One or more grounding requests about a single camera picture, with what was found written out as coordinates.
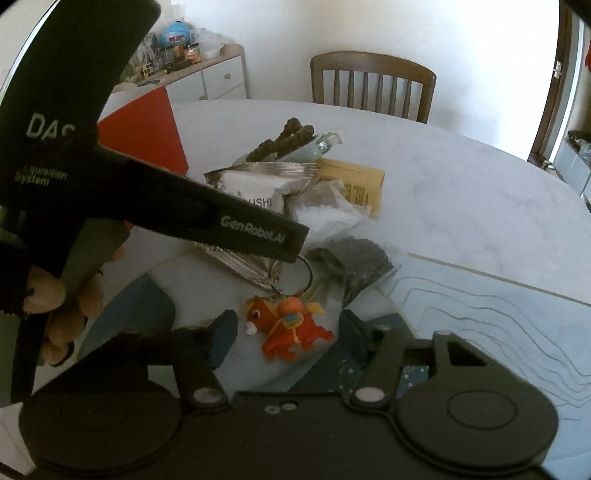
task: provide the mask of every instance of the cabinet drawer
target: cabinet drawer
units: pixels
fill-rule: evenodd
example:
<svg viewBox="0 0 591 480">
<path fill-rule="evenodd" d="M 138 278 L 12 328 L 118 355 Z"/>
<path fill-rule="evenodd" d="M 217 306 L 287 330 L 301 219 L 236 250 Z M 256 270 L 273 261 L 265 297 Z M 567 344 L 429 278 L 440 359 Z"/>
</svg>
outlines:
<svg viewBox="0 0 591 480">
<path fill-rule="evenodd" d="M 234 90 L 230 90 L 221 97 L 217 97 L 216 100 L 246 100 L 246 87 L 244 84 L 239 85 Z"/>
<path fill-rule="evenodd" d="M 205 98 L 201 72 L 195 72 L 166 86 L 170 103 L 187 103 Z"/>
<path fill-rule="evenodd" d="M 234 90 L 244 83 L 242 72 L 242 57 L 235 57 L 212 65 L 203 71 L 205 79 L 205 90 L 208 100 L 215 100 L 224 93 Z"/>
</svg>

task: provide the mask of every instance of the yellow box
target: yellow box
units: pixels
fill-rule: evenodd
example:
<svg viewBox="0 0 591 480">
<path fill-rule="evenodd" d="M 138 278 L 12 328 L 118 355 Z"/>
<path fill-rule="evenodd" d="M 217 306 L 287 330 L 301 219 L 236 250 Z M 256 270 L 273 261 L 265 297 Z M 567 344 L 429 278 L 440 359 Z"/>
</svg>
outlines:
<svg viewBox="0 0 591 480">
<path fill-rule="evenodd" d="M 339 179 L 345 184 L 345 198 L 354 205 L 371 207 L 371 216 L 379 213 L 382 204 L 382 188 L 386 173 L 372 167 L 362 167 L 355 163 L 321 158 L 320 179 Z"/>
</svg>

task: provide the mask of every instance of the finger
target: finger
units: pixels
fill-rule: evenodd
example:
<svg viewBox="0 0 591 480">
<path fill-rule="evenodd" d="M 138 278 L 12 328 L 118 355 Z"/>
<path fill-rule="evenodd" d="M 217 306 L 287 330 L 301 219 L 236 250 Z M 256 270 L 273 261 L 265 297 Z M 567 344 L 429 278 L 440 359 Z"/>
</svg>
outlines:
<svg viewBox="0 0 591 480">
<path fill-rule="evenodd" d="M 25 298 L 27 313 L 45 313 L 58 308 L 66 299 L 64 284 L 42 268 L 33 265 L 29 272 L 27 289 L 32 294 Z"/>
<path fill-rule="evenodd" d="M 121 245 L 111 257 L 111 262 L 116 262 L 117 260 L 121 260 L 125 256 L 125 247 Z"/>
<path fill-rule="evenodd" d="M 103 311 L 103 277 L 96 274 L 85 281 L 78 294 L 78 307 L 85 317 L 98 318 Z"/>
<path fill-rule="evenodd" d="M 55 346 L 51 342 L 45 342 L 41 347 L 41 356 L 49 365 L 57 365 L 66 357 L 68 351 L 68 345 Z"/>
<path fill-rule="evenodd" d="M 62 347 L 76 340 L 84 331 L 84 314 L 73 303 L 53 312 L 47 323 L 47 337 L 53 345 Z"/>
</svg>

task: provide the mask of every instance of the screw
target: screw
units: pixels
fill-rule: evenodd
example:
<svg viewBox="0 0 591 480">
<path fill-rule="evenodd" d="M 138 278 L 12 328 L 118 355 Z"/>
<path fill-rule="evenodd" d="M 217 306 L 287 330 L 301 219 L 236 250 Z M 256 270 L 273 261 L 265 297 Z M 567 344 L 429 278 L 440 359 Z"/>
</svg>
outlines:
<svg viewBox="0 0 591 480">
<path fill-rule="evenodd" d="M 193 393 L 193 398 L 199 403 L 211 404 L 223 400 L 223 393 L 217 388 L 203 387 Z"/>
<path fill-rule="evenodd" d="M 269 415 L 277 415 L 281 412 L 281 409 L 277 405 L 267 405 L 265 407 L 265 412 Z"/>
<path fill-rule="evenodd" d="M 281 404 L 281 408 L 285 411 L 297 410 L 298 404 L 294 401 L 286 401 Z"/>
<path fill-rule="evenodd" d="M 365 403 L 376 403 L 385 399 L 386 394 L 376 387 L 363 387 L 355 392 L 355 397 Z"/>
</svg>

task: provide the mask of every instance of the wooden chair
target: wooden chair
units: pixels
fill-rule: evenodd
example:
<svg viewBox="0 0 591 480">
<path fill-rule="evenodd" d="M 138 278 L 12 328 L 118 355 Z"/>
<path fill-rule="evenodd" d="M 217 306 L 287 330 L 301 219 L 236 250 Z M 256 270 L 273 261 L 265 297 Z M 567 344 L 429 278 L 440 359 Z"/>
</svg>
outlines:
<svg viewBox="0 0 591 480">
<path fill-rule="evenodd" d="M 392 77 L 392 89 L 390 91 L 388 115 L 394 115 L 396 107 L 396 95 L 398 79 L 406 80 L 404 103 L 402 104 L 402 118 L 408 118 L 411 100 L 411 86 L 413 82 L 421 83 L 421 99 L 418 105 L 417 122 L 427 123 L 431 101 L 435 91 L 437 76 L 428 68 L 413 61 L 399 59 L 390 55 L 378 53 L 366 53 L 362 51 L 334 51 L 322 53 L 312 58 L 310 62 L 312 74 L 312 101 L 324 103 L 324 72 L 335 72 L 335 91 L 333 104 L 340 105 L 340 74 L 341 71 L 349 72 L 349 87 L 347 94 L 347 107 L 353 108 L 353 96 L 355 92 L 354 72 L 363 72 L 363 90 L 361 94 L 361 109 L 368 109 L 368 85 L 369 74 L 378 74 L 378 89 L 374 111 L 382 113 L 382 96 L 384 90 L 384 76 Z"/>
</svg>

